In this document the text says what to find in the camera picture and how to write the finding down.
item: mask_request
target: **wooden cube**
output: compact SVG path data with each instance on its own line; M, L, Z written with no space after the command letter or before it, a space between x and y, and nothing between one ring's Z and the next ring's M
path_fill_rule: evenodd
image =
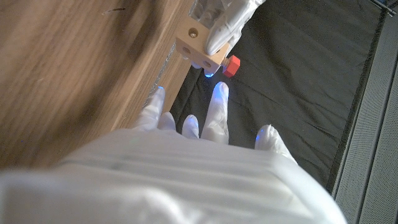
M188 16L186 22L178 28L175 48L184 57L189 58L205 70L215 73L226 56L229 43L226 43L217 53L210 56L205 53L208 35L209 29Z

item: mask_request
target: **finger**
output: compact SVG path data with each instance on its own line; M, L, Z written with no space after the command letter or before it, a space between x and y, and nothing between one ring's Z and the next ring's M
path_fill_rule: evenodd
M198 139L199 138L199 124L197 117L194 115L189 115L184 121L182 125L182 136L189 139Z
M297 163L287 149L278 131L271 125L265 125L260 129L254 149L276 152Z
M228 95L228 86L223 82L217 83L211 96L202 139L228 144Z
M231 40L237 30L243 27L257 7L258 5L251 1L234 0L210 29L205 52L209 55L215 54L227 41Z
M155 129L163 110L164 98L165 91L160 86L150 99L148 105L142 109L137 121L133 124L133 128L141 128L143 130Z
M194 67L195 69L199 69L199 68L201 68L201 66L200 65L198 65L197 63L195 63L195 62L192 62L191 61L191 64L192 64L192 67Z
M211 78L211 77L213 77L213 75L214 75L214 73L209 72L209 71L206 70L206 69L205 69L204 73L205 73L205 76L206 76L207 78Z
M157 128L159 128L160 130L175 131L175 121L173 115L170 112L162 114L162 116L160 116Z

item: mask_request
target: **gray mesh panel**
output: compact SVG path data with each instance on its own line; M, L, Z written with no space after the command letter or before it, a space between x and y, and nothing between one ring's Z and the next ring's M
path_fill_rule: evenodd
M395 72L397 31L398 16L386 18L337 190L336 201L349 223L359 221L386 99Z
M395 223L398 203L398 71L374 157L360 223Z

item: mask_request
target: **wood grain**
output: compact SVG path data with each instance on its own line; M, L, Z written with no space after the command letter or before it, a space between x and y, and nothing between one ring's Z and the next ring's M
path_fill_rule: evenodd
M0 2L0 167L47 167L141 110L192 0ZM123 8L118 11L110 9ZM170 108L189 62L160 79Z

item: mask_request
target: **white glove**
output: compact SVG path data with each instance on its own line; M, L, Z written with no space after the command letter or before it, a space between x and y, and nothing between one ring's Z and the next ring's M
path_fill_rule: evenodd
M242 36L245 23L254 11L266 0L198 0L192 17L210 29L205 52L215 54L225 43L229 43L227 55ZM194 68L199 65L192 62Z
M228 93L229 89L225 83L219 82L215 86L201 134L202 139L228 144L229 133L226 123L228 118ZM160 116L164 98L165 91L162 87L159 87L152 96L150 103L141 111L133 125L133 130L151 131L159 129L175 132L175 121L171 113L166 112ZM199 138L198 120L194 115L185 119L182 136L189 139Z
M256 138L265 152L226 145L225 83L213 91L201 135L224 144L198 139L194 116L178 134L172 115L160 115L164 98L159 88L132 129L53 169L0 175L0 223L346 223L273 127Z
M223 82L217 83L211 96L205 125L201 134L202 139L228 144L228 95L228 86ZM164 113L162 116L160 115L163 110L164 98L165 91L162 87L159 87L152 96L150 103L141 111L133 130L151 131L159 129L175 131L173 116L169 112ZM199 138L198 120L194 115L191 114L185 119L182 126L182 136L189 139ZM278 131L271 125L265 125L259 130L255 149L276 152L297 164L279 136Z

